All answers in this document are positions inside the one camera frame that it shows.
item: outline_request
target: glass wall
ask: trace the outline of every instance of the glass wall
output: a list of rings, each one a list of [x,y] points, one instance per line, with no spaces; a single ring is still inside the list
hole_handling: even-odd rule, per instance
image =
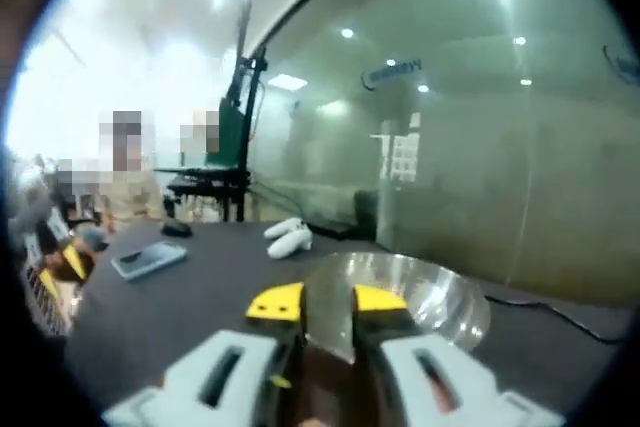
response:
[[[311,0],[267,53],[249,160],[274,200],[464,274],[640,298],[640,66],[606,0]]]

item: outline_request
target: green chair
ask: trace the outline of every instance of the green chair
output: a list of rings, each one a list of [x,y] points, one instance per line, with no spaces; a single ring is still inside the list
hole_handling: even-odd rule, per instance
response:
[[[187,195],[216,199],[223,205],[225,222],[229,220],[230,203],[236,203],[244,212],[244,198],[248,186],[246,165],[240,165],[244,119],[244,114],[237,108],[221,102],[219,130],[207,135],[208,152],[205,154],[204,166],[202,169],[193,169],[199,171],[197,175],[195,172],[193,175],[186,174],[196,177],[197,180],[172,182],[168,186],[178,198]]]

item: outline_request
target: black table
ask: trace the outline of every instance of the black table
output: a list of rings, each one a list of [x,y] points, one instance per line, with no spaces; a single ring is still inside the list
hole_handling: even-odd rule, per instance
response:
[[[300,261],[331,252],[373,251],[366,242],[316,236],[311,252],[274,261],[262,234],[269,224],[193,225],[180,239],[187,262],[136,283],[124,282],[110,258],[160,240],[158,226],[141,223],[111,243],[84,290],[66,357],[81,386],[106,408],[157,380],[164,369],[219,329],[241,325],[251,299],[265,288],[304,278]],[[546,300],[481,282],[505,299]],[[627,310],[554,304],[598,332],[616,337]],[[566,412],[582,398],[615,353],[574,327],[539,310],[492,304],[491,327],[474,356],[498,376],[503,389]]]

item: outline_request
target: black stand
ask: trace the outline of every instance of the black stand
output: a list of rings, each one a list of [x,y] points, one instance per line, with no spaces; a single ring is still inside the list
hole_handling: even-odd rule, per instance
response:
[[[244,222],[244,202],[248,190],[247,158],[249,156],[249,140],[251,136],[251,123],[253,119],[253,110],[256,103],[258,86],[260,85],[260,75],[267,70],[267,62],[265,60],[266,47],[258,48],[256,55],[249,59],[242,59],[245,69],[251,69],[251,81],[249,83],[249,97],[247,98],[247,109],[244,113],[244,122],[242,124],[242,133],[240,137],[240,152],[238,156],[239,185],[238,185],[238,209],[236,210],[236,221]]]

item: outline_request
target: metal bowl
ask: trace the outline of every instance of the metal bowl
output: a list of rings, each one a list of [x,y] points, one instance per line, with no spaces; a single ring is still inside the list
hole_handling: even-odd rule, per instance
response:
[[[355,284],[402,296],[416,325],[460,348],[476,347],[489,328],[480,288],[449,269],[403,255],[354,252],[311,261],[306,280],[307,340],[353,362],[351,302]]]

